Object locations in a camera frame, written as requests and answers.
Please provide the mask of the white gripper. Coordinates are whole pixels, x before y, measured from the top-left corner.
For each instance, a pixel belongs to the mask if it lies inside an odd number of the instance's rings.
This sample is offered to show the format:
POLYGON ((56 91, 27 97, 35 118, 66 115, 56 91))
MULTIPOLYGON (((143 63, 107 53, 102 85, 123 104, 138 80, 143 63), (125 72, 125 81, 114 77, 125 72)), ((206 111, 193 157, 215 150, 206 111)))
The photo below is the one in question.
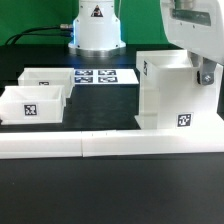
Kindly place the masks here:
POLYGON ((160 0, 160 9, 168 41, 203 56, 198 83, 212 85, 224 65, 224 0, 160 0))

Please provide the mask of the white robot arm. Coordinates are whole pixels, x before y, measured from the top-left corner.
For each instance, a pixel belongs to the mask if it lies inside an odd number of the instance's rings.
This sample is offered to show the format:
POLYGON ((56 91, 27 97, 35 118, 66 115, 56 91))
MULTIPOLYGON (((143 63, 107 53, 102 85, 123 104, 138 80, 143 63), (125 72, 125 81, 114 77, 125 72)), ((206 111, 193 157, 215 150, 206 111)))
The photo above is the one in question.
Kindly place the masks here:
MULTIPOLYGON (((224 0, 160 0, 165 35, 171 44, 224 65, 224 0)), ((126 47, 114 0, 79 0, 70 51, 105 57, 126 47)))

